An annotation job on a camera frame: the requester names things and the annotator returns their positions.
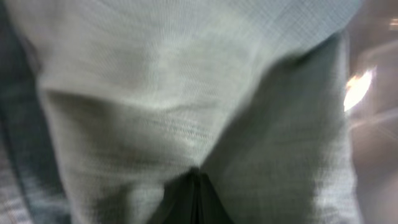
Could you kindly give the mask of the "light grey-blue jeans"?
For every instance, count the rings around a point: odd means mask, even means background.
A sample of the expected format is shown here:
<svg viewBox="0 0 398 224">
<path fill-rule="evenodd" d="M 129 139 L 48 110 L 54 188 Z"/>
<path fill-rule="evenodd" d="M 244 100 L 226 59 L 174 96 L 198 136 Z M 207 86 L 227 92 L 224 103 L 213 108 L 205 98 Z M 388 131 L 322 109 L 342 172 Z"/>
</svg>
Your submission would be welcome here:
<svg viewBox="0 0 398 224">
<path fill-rule="evenodd" d="M 1 2 L 1 221 L 149 223 L 197 167 L 233 223 L 361 223 L 360 1 Z"/>
</svg>

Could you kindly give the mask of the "clear plastic storage bin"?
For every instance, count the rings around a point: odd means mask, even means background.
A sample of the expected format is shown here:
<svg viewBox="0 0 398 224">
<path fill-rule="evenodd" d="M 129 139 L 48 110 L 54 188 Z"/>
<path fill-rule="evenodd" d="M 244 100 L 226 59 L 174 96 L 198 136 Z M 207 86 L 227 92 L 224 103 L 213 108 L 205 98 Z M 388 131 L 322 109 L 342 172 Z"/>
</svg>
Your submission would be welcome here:
<svg viewBox="0 0 398 224">
<path fill-rule="evenodd" d="M 347 31 L 359 206 L 365 223 L 397 224 L 397 0 L 364 1 Z"/>
</svg>

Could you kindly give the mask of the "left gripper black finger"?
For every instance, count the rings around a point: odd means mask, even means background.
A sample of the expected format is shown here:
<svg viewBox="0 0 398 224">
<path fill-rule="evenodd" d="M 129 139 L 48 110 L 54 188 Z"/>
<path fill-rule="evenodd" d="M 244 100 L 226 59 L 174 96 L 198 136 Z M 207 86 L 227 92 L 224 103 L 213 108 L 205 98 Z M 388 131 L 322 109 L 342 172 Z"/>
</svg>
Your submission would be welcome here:
<svg viewBox="0 0 398 224">
<path fill-rule="evenodd" d="M 197 167 L 165 185 L 151 224 L 233 224 L 208 175 Z"/>
</svg>

